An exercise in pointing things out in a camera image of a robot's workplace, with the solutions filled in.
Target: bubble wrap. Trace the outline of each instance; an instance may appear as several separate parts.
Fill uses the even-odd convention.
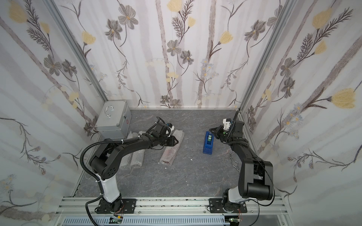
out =
[[[127,136],[127,139],[130,139],[130,138],[133,138],[133,134],[132,134],[132,131],[130,131],[130,133],[128,134]],[[127,169],[129,168],[129,164],[131,162],[131,158],[132,158],[132,154],[128,154],[126,156],[124,156],[122,159],[121,159],[121,163],[119,165],[119,169]]]
[[[181,141],[184,138],[185,133],[182,130],[175,130],[173,132],[173,135],[178,140],[178,144],[176,144],[173,147],[166,147],[165,151],[163,152],[163,155],[160,159],[160,163],[165,165],[172,165],[173,160],[176,157],[177,151],[180,147]]]
[[[140,168],[143,163],[143,156],[144,156],[144,149],[138,150],[133,153],[132,160],[131,160],[131,167]]]

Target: floral wallpaper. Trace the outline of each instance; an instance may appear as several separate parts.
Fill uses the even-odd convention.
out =
[[[103,101],[42,1],[0,11],[0,222],[48,225],[99,137]]]
[[[285,1],[55,0],[109,100],[237,108]]]
[[[243,111],[296,226],[362,220],[361,12],[298,1]]]

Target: black mounting plate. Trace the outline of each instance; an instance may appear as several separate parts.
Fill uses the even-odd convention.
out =
[[[123,207],[122,211],[119,212],[119,214],[134,213],[134,210],[136,208],[136,201],[137,201],[137,199],[122,199],[122,203],[123,203],[124,207]],[[94,211],[98,214],[113,213],[113,212],[111,212],[111,210],[108,210],[108,209],[106,207],[106,201],[101,199],[99,201],[98,207],[96,207]]]
[[[223,207],[222,207],[222,199],[209,199],[209,206],[210,206],[210,212],[211,213],[230,213],[230,212],[226,212]],[[247,213],[247,206],[245,204],[245,202],[240,204],[240,212],[241,213]],[[239,211],[237,209],[235,209],[233,212],[231,213],[239,213]]]

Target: metal case handle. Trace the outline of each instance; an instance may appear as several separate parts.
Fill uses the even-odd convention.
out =
[[[104,114],[106,114],[106,116],[108,116],[108,117],[111,117],[111,114],[109,114],[109,115],[107,114],[107,110],[108,110],[109,107],[111,107],[112,109],[114,109],[113,106],[107,106],[106,109],[104,110]]]

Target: metal wire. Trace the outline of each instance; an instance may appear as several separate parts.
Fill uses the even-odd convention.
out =
[[[229,153],[229,155],[230,155],[231,165],[232,165],[238,172],[240,172],[239,163],[233,159],[233,157],[232,157],[232,155],[231,155],[231,152]]]

